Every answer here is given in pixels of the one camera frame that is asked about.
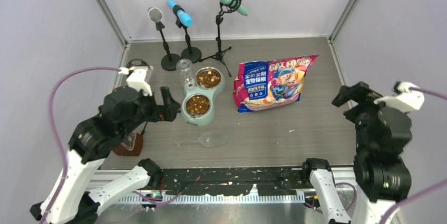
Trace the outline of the clear plastic scoop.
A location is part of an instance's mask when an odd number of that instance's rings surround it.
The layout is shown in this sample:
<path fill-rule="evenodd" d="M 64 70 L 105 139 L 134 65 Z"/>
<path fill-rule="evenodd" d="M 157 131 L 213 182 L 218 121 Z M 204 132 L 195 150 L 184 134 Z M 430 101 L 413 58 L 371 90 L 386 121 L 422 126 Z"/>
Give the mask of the clear plastic scoop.
<path fill-rule="evenodd" d="M 196 139 L 180 139 L 175 140 L 175 143 L 179 147 L 186 144 L 198 143 L 205 148 L 213 148 L 219 145 L 226 144 L 228 140 L 229 137 L 224 133 L 206 132 Z"/>

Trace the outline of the colourful cat food bag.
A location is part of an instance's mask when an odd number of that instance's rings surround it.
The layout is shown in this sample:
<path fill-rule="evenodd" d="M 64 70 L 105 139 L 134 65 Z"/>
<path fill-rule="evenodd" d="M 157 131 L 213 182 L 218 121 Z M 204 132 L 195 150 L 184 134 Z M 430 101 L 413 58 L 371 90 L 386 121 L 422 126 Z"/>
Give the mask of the colourful cat food bag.
<path fill-rule="evenodd" d="M 263 111 L 298 102 L 307 71 L 318 57 L 315 54 L 240 63 L 233 91 L 238 112 Z"/>

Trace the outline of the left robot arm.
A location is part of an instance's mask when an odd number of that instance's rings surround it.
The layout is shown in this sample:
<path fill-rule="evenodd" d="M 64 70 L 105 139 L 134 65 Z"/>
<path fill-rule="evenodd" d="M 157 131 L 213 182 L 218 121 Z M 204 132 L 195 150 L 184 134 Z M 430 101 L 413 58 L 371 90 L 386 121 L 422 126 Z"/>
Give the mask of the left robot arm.
<path fill-rule="evenodd" d="M 180 104 L 168 87 L 161 87 L 163 104 L 152 95 L 131 87 L 119 87 L 108 94 L 97 115 L 80 122 L 69 140 L 67 170 L 60 174 L 49 197 L 31 206 L 39 223 L 94 223 L 110 205 L 131 192 L 156 189 L 162 181 L 161 168 L 151 159 L 140 160 L 128 173 L 108 184 L 89 190 L 88 185 L 109 154 L 145 122 L 172 122 Z"/>

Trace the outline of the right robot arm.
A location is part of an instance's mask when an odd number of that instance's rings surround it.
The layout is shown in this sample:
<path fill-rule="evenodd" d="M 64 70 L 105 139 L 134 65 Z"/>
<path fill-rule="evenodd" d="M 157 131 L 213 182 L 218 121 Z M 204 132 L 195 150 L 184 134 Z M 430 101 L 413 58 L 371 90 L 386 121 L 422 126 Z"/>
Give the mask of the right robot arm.
<path fill-rule="evenodd" d="M 364 82 L 340 87 L 332 105 L 355 102 L 344 112 L 356 135 L 354 214 L 344 209 L 327 160 L 306 159 L 300 174 L 302 183 L 315 189 L 325 223 L 388 223 L 385 212 L 407 198 L 412 179 L 401 153 L 412 138 L 409 113 L 423 103 L 410 88 L 409 82 L 398 81 L 394 95 L 383 96 Z"/>

